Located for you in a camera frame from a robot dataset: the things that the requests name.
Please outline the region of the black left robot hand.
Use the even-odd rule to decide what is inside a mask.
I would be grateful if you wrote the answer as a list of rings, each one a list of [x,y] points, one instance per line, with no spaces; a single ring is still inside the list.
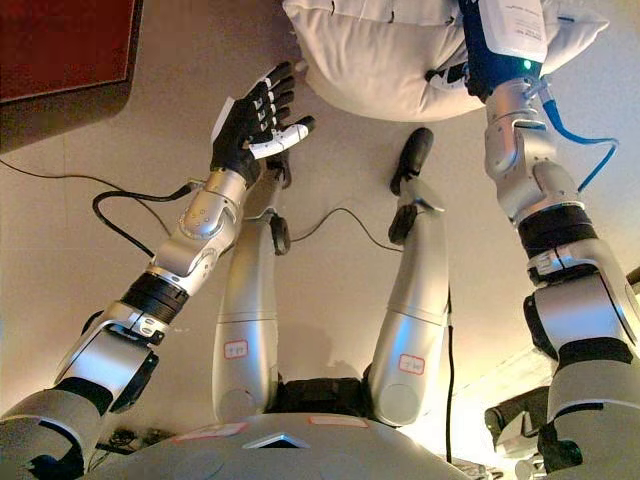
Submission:
[[[275,66],[242,98],[227,98],[212,131],[210,170],[239,174],[247,186],[259,178],[260,160],[282,153],[315,128],[308,115],[285,125],[294,100],[295,79],[289,61]]]

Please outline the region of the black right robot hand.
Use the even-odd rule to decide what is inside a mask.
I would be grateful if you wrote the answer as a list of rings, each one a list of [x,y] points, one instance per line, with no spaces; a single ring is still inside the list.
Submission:
[[[540,77],[548,42],[539,1],[461,1],[459,8],[467,59],[428,71],[429,85],[464,87],[486,101],[503,83]]]

